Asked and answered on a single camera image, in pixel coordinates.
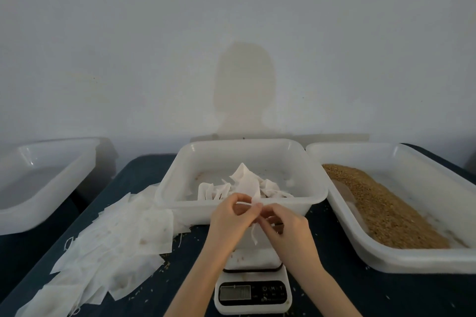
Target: white scale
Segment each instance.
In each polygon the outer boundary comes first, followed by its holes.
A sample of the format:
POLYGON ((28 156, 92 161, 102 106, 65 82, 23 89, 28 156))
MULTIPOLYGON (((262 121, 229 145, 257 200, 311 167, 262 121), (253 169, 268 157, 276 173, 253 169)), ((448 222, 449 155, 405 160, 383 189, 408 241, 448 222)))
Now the white scale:
POLYGON ((215 307, 223 315, 286 313, 293 301, 286 267, 259 226, 256 246, 248 234, 218 278, 215 307))

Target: plastic tub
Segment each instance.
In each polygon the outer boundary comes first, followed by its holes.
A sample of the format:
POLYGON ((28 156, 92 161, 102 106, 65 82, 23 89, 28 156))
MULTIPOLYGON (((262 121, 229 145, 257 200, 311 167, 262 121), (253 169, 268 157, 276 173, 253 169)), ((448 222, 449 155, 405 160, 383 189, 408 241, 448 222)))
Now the plastic tub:
POLYGON ((362 230, 327 177, 329 203, 367 265, 388 273, 476 273, 474 184, 402 144, 314 143, 306 151, 318 165, 334 163, 365 171, 428 216, 428 222, 452 245, 451 249, 397 249, 376 242, 362 230))
POLYGON ((48 218, 96 165, 98 139, 53 140, 0 157, 0 235, 48 218))
POLYGON ((187 224, 208 224, 219 200, 197 201, 202 182, 231 182, 240 163, 263 179, 276 182, 295 198, 263 199, 279 202, 302 215, 327 196, 326 172, 315 165, 297 142, 287 139, 214 140, 184 146, 164 176, 157 195, 187 224))

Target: grain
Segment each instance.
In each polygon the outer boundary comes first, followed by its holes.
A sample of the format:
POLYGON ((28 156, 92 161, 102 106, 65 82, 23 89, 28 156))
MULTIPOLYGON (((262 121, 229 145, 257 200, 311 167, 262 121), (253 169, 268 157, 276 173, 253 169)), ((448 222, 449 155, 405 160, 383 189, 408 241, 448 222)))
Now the grain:
POLYGON ((412 207, 356 168, 324 164, 331 179, 344 183, 367 224, 369 235, 392 248, 449 248, 449 241, 412 207))

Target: black control panel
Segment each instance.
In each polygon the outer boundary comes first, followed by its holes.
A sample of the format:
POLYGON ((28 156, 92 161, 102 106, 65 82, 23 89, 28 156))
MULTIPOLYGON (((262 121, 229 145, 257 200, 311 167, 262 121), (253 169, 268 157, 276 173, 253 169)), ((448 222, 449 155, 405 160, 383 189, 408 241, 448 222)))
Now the black control panel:
POLYGON ((223 306, 280 305, 288 293, 281 281, 225 282, 218 290, 223 306))

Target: person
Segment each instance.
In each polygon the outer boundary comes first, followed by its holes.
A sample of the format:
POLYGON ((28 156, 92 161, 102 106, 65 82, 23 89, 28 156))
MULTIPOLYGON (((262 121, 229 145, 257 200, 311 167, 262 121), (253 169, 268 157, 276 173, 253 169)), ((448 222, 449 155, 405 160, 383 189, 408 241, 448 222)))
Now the person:
POLYGON ((205 244, 164 317, 202 317, 225 263, 245 233, 257 222, 283 264, 325 317, 360 313, 319 260, 307 219, 280 204, 251 203, 234 193, 211 215, 205 244))

